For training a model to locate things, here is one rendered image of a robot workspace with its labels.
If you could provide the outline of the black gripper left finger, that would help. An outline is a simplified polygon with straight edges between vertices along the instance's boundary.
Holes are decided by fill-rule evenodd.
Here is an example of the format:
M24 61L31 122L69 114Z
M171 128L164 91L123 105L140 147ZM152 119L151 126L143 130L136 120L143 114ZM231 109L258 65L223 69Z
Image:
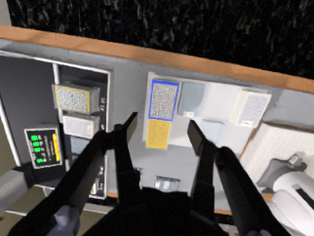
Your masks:
M57 187L9 231L7 236L77 236L82 214L107 150L114 149L117 198L123 236L153 236L148 210L134 171L129 142L137 112L108 133L97 131Z

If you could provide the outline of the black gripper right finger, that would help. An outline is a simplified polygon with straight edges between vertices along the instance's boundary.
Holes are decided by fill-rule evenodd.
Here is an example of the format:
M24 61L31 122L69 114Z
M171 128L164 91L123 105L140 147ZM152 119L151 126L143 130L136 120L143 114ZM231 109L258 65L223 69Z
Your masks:
M186 133L199 159L183 236L216 236L214 164L239 236L292 236L273 215L230 147L217 147L192 119Z

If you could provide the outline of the black flat nest plate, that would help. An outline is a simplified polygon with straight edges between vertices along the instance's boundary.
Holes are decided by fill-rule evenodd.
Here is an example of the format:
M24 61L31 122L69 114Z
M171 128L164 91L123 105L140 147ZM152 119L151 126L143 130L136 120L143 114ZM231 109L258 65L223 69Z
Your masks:
M140 186L140 179L141 179L141 171L142 171L142 169L134 168L134 171L137 172L137 178L138 178L138 182L139 182L139 186Z

